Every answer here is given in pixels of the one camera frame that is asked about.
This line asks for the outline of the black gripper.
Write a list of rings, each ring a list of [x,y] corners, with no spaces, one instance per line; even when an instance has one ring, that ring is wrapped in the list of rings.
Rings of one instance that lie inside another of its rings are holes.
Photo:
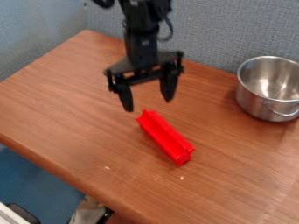
[[[134,111],[131,86],[161,80],[161,92],[170,102],[183,72],[183,52],[158,49],[158,33],[124,32],[126,57],[104,71],[108,89],[116,91],[123,108]]]

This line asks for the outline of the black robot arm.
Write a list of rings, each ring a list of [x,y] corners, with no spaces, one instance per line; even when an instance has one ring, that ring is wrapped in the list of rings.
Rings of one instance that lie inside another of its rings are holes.
[[[131,86],[161,80],[161,92],[169,102],[175,96],[179,76],[183,72],[183,52],[159,51],[161,22],[174,29],[169,13],[173,0],[118,0],[124,13],[126,57],[104,70],[108,90],[118,94],[127,112],[133,112],[134,96]]]

